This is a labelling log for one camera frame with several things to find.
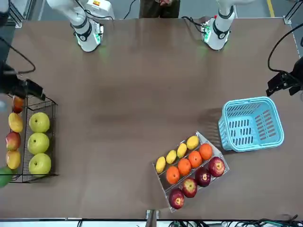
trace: lemon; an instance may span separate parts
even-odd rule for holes
[[[177,150],[177,156],[179,158],[182,158],[185,155],[186,150],[187,150],[186,144],[185,143],[181,143],[180,146],[178,147],[178,150]]]
[[[169,152],[169,154],[166,156],[166,162],[168,164],[172,164],[176,160],[176,157],[177,157],[176,151],[175,150],[171,150]]]
[[[188,138],[186,145],[190,150],[195,149],[199,144],[199,138],[197,136],[191,136]]]
[[[162,173],[164,168],[165,168],[165,157],[162,156],[162,157],[158,158],[157,163],[156,163],[157,173],[159,173],[159,174]]]

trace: brown table surface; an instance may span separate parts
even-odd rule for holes
[[[230,41],[210,50],[182,19],[107,22],[103,46],[83,52],[68,22],[28,22],[13,46],[37,66],[28,74],[59,105],[57,172],[0,190],[0,218],[259,219],[303,218],[303,103],[287,91],[272,96],[285,132],[282,146],[225,152],[230,172],[171,214],[151,162],[194,133],[220,146],[217,122],[229,100],[265,96],[267,57],[287,31],[281,18],[236,19]],[[272,66],[292,70],[292,35]],[[30,66],[13,51],[9,64]],[[1,114],[0,138],[8,131]],[[5,143],[1,143],[2,162]]]

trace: clear plastic tray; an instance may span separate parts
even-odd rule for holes
[[[193,149],[193,150],[199,150],[201,144],[203,144],[203,143],[208,143],[209,145],[211,145],[212,148],[213,148],[213,156],[212,156],[212,158],[213,158],[213,157],[219,157],[219,158],[221,158],[221,159],[224,161],[224,164],[225,164],[225,171],[224,171],[223,175],[225,175],[230,169],[229,169],[229,167],[228,167],[228,165],[227,165],[227,163],[226,163],[226,160],[224,159],[223,154],[221,153],[221,151],[219,151],[218,148],[216,148],[211,142],[209,142],[209,141],[208,141],[201,133],[199,133],[198,131],[196,131],[195,135],[199,138],[199,145],[198,145],[195,149]],[[173,150],[177,151],[177,149],[178,149],[178,147],[179,147],[179,145],[180,145],[181,143],[185,143],[185,144],[186,144],[186,141],[187,141],[188,138],[186,138],[186,140],[181,141],[176,147],[173,148]],[[193,150],[187,149],[186,154],[184,155],[183,158],[187,158],[188,155],[189,155]],[[167,182],[167,180],[166,180],[166,171],[167,171],[167,169],[168,169],[170,166],[176,166],[176,167],[178,167],[178,162],[179,162],[180,158],[177,157],[176,160],[175,160],[172,164],[166,163],[165,169],[164,169],[163,172],[160,173],[160,174],[158,174],[157,171],[156,171],[156,162],[157,162],[157,160],[155,160],[155,161],[152,163],[152,165],[153,165],[153,167],[154,167],[154,170],[155,170],[155,173],[157,174],[157,177],[158,177],[159,182],[160,182],[160,184],[161,184],[162,190],[164,191],[165,198],[166,198],[167,204],[169,205],[169,209],[170,209],[171,212],[175,212],[175,211],[176,211],[176,209],[174,209],[173,207],[171,207],[171,205],[169,204],[169,194],[170,194],[171,190],[173,190],[173,189],[175,189],[175,188],[180,188],[180,189],[182,189],[182,183],[183,183],[183,181],[184,181],[185,179],[187,179],[188,177],[193,177],[193,178],[195,178],[196,170],[199,169],[199,168],[202,167],[202,166],[207,167],[208,162],[209,162],[212,158],[210,158],[210,159],[207,160],[207,161],[204,161],[199,167],[191,169],[191,172],[190,172],[188,175],[186,175],[186,176],[181,176],[181,175],[180,175],[180,179],[179,179],[178,183],[173,184],[173,185],[171,185],[170,183]],[[212,184],[217,178],[223,177],[223,175],[220,176],[220,177],[213,177],[213,176],[212,176],[211,181],[210,181],[210,184]],[[197,193],[198,193],[200,190],[202,190],[202,189],[203,189],[203,190],[207,190],[207,187],[204,187],[204,188],[203,188],[203,187],[198,186]],[[194,201],[194,200],[195,200],[195,197],[194,197],[194,198],[186,198],[186,197],[184,196],[184,205],[187,204],[187,203],[189,203],[190,201]]]

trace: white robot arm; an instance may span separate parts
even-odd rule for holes
[[[220,50],[227,42],[232,21],[235,18],[234,5],[249,4],[254,0],[216,0],[218,16],[202,24],[202,39],[213,50]]]
[[[84,11],[87,2],[88,0],[47,0],[51,8],[70,20],[82,50],[92,52],[101,44],[103,26],[87,16]]]

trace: plastic basket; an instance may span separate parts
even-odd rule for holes
[[[276,105],[268,97],[227,102],[219,131],[223,148],[237,152],[277,147],[284,140]]]

